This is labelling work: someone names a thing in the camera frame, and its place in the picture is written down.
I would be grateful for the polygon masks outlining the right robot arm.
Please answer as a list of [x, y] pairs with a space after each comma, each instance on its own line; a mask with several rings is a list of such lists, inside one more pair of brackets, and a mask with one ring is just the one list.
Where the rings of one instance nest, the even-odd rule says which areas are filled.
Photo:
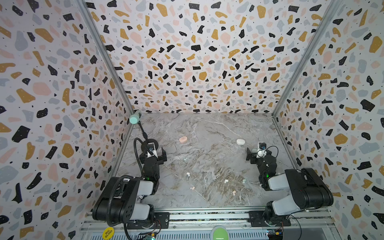
[[286, 169], [277, 174], [277, 157], [264, 143], [255, 152], [247, 149], [246, 160], [257, 166], [259, 182], [265, 191], [290, 191], [288, 196], [267, 203], [263, 214], [267, 222], [280, 221], [291, 214], [329, 207], [334, 203], [331, 191], [312, 168]]

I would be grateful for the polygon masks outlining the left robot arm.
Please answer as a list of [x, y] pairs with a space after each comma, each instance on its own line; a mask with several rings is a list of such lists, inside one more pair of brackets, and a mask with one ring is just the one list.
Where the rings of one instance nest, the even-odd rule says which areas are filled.
[[139, 197], [153, 196], [159, 187], [160, 165], [167, 161], [164, 149], [156, 153], [142, 154], [143, 177], [124, 175], [112, 177], [92, 209], [96, 221], [114, 227], [124, 224], [129, 229], [151, 228], [155, 224], [155, 210], [151, 204], [140, 203]]

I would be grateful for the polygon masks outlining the white charging case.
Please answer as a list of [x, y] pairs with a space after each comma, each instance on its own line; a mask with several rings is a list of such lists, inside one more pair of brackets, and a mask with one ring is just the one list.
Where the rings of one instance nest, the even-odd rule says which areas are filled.
[[243, 146], [245, 145], [246, 141], [244, 139], [237, 139], [236, 140], [236, 144], [239, 145], [239, 146]]

